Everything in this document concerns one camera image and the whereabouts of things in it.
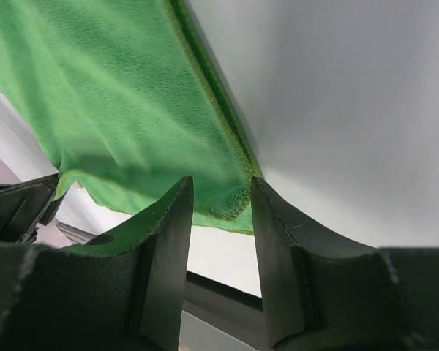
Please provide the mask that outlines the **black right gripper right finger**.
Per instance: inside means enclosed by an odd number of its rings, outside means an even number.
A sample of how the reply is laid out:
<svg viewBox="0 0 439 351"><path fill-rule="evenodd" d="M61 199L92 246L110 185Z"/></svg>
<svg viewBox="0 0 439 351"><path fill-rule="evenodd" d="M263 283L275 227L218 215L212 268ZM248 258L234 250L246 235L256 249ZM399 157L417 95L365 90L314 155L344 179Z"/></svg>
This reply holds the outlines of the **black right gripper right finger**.
<svg viewBox="0 0 439 351"><path fill-rule="evenodd" d="M374 248L251 181L273 350L439 350L439 248Z"/></svg>

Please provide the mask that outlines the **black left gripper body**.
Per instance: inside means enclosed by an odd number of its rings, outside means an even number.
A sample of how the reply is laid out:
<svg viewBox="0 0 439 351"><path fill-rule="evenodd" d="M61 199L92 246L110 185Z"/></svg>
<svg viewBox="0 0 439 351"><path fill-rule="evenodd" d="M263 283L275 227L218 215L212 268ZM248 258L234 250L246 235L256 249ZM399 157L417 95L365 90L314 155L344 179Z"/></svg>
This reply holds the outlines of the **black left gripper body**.
<svg viewBox="0 0 439 351"><path fill-rule="evenodd" d="M47 175L19 184L0 184L0 241L31 244L37 226L49 224L60 200L54 198L59 175Z"/></svg>

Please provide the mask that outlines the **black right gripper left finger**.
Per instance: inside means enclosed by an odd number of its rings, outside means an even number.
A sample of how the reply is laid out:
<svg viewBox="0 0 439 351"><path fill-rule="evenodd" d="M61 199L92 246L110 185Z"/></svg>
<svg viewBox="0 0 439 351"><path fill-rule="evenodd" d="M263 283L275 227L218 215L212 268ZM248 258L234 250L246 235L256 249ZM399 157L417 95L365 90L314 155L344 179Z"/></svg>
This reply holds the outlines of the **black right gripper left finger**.
<svg viewBox="0 0 439 351"><path fill-rule="evenodd" d="M87 244L0 242L0 350L176 350L191 177Z"/></svg>

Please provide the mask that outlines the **green towel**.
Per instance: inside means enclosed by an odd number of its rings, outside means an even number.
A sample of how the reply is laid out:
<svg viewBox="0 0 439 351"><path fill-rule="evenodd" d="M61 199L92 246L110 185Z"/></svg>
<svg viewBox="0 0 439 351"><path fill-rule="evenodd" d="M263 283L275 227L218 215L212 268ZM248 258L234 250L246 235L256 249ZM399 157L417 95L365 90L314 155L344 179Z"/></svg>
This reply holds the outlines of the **green towel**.
<svg viewBox="0 0 439 351"><path fill-rule="evenodd" d="M194 225L252 233L260 168L184 1L0 1L0 92L58 196L136 214L192 176Z"/></svg>

